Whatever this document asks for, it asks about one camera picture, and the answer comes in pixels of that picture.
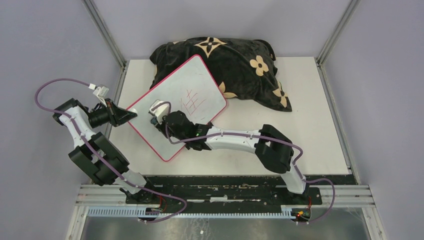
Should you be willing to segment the blue black eraser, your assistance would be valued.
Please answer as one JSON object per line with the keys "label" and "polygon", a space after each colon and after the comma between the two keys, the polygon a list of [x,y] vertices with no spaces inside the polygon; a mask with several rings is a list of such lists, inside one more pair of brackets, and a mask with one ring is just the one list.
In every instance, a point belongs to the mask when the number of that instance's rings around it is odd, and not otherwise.
{"label": "blue black eraser", "polygon": [[150,123],[153,125],[153,126],[157,126],[158,125],[158,119],[157,119],[157,117],[156,116],[153,116],[151,119],[150,119]]}

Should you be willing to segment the pink framed whiteboard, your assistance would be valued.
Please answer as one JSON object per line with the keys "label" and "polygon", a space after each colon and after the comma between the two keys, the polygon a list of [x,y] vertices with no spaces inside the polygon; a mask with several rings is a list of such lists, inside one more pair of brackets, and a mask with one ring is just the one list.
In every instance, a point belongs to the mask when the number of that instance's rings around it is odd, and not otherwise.
{"label": "pink framed whiteboard", "polygon": [[143,94],[128,107],[128,110],[137,113],[129,125],[143,140],[141,156],[158,161],[171,160],[184,145],[171,144],[151,123],[153,116],[149,110],[157,101],[170,102],[171,111],[182,111],[195,124],[212,121],[227,106],[227,100],[198,54]]}

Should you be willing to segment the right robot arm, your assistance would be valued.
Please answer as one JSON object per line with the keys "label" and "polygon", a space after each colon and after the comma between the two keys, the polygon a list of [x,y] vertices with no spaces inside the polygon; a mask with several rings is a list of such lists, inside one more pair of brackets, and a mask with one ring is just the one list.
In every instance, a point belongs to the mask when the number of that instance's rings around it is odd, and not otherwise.
{"label": "right robot arm", "polygon": [[309,198],[306,178],[296,166],[303,150],[272,125],[247,131],[225,130],[212,123],[193,123],[182,111],[173,111],[158,118],[154,126],[171,144],[183,143],[188,150],[251,153],[265,169],[281,176],[292,202],[301,204]]}

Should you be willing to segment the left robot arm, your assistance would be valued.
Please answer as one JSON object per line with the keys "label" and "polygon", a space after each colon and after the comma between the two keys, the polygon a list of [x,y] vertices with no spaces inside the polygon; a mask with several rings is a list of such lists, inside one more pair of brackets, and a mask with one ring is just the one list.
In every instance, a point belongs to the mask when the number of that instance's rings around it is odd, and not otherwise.
{"label": "left robot arm", "polygon": [[103,133],[93,131],[104,124],[119,127],[136,116],[109,98],[93,109],[71,98],[55,108],[52,117],[72,136],[74,149],[69,158],[96,185],[119,185],[127,202],[149,204],[156,200],[157,189],[146,177],[130,170],[129,161]]}

